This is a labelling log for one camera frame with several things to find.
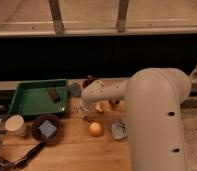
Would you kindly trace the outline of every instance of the white cup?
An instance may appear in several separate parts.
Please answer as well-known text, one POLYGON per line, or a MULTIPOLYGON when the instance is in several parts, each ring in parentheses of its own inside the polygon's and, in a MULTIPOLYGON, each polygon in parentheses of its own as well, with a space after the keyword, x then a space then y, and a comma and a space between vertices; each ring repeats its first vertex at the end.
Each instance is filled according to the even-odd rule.
POLYGON ((27 132, 27 126, 21 115, 13 115, 5 122, 5 129, 10 135, 24 136, 27 132))

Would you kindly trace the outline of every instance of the metal bar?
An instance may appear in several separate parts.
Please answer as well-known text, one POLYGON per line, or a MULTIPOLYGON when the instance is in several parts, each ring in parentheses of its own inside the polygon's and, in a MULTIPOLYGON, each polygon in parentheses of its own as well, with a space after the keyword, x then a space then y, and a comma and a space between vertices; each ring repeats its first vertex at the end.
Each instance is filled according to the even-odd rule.
POLYGON ((56 34, 64 33, 64 24, 62 21, 61 10, 58 0, 49 0, 51 15, 53 18, 53 26, 56 34))
POLYGON ((126 27, 129 0, 119 0, 118 19, 116 28, 118 32, 124 32, 126 27))
POLYGON ((56 34, 54 30, 31 31, 0 31, 0 38, 6 37, 75 37, 75 36, 123 36, 123 35, 171 35, 197 34, 197 26, 189 27, 154 27, 154 28, 126 28, 122 33, 117 29, 67 29, 64 34, 56 34))

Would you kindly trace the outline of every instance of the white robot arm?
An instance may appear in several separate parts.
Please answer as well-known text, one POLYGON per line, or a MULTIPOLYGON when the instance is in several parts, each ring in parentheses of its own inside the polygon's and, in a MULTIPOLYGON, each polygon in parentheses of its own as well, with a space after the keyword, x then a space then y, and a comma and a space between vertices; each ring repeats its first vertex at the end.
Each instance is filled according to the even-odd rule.
POLYGON ((82 92, 81 110, 96 102, 125 99, 133 171, 188 171, 180 103, 191 91, 178 69, 144 69, 129 80, 104 87, 94 81, 82 92))

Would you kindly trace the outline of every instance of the green tray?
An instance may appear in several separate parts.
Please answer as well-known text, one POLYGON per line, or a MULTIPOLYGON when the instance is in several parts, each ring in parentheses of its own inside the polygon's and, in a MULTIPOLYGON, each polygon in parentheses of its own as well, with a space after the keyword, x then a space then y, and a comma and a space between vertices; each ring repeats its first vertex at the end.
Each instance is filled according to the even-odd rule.
POLYGON ((42 114, 64 115, 67 110, 68 85, 66 79, 22 82, 17 86, 8 115, 33 118, 42 114), (54 103, 47 88, 54 87, 61 99, 54 103))

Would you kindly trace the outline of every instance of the small container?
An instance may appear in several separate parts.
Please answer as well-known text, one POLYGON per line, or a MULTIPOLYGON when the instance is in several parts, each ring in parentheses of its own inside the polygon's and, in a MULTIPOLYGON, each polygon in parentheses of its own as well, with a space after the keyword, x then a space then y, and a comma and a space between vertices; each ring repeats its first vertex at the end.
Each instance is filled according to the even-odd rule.
POLYGON ((54 114, 46 114, 39 116, 32 124, 31 127, 31 135, 32 137, 37 141, 49 141, 53 139, 57 133, 59 132, 61 127, 61 122, 59 118, 54 114), (42 132, 40 131, 40 126, 45 122, 49 121, 53 126, 56 127, 55 134, 53 134, 51 137, 47 138, 45 137, 42 132))
POLYGON ((7 119, 5 122, 5 129, 10 135, 25 136, 27 126, 21 115, 14 115, 7 119))

